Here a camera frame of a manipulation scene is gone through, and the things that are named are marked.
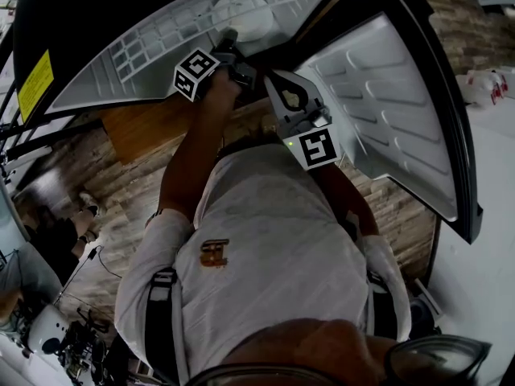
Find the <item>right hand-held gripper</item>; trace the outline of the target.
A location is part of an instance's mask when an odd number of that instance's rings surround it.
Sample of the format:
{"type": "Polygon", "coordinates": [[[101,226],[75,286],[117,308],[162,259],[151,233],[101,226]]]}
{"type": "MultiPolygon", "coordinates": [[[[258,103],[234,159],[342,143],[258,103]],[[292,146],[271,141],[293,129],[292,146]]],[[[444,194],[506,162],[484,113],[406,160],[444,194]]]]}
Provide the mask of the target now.
{"type": "Polygon", "coordinates": [[[284,70],[264,76],[266,91],[278,119],[278,136],[304,170],[340,159],[337,127],[317,87],[284,70]]]}

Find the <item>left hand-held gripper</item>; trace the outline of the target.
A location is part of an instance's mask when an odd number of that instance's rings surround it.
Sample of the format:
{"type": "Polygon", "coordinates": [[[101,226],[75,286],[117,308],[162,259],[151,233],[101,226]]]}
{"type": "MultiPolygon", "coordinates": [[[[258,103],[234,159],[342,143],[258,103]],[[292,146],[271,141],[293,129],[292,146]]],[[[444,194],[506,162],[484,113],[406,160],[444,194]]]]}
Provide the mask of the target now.
{"type": "Polygon", "coordinates": [[[212,74],[219,69],[224,69],[242,89],[253,91],[257,70],[236,48],[237,38],[238,32],[228,29],[210,52],[198,47],[186,55],[174,70],[173,87],[177,92],[191,102],[202,99],[211,86],[212,74]]]}

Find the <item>person's left hand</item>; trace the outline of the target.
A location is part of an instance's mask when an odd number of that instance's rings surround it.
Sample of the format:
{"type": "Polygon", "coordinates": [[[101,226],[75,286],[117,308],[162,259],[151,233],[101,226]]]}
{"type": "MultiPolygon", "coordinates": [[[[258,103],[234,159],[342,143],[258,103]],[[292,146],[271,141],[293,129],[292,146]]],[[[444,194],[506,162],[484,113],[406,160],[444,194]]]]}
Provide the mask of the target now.
{"type": "Polygon", "coordinates": [[[208,112],[227,114],[233,110],[240,94],[240,85],[230,79],[225,69],[219,69],[212,75],[211,86],[201,104],[208,112]]]}

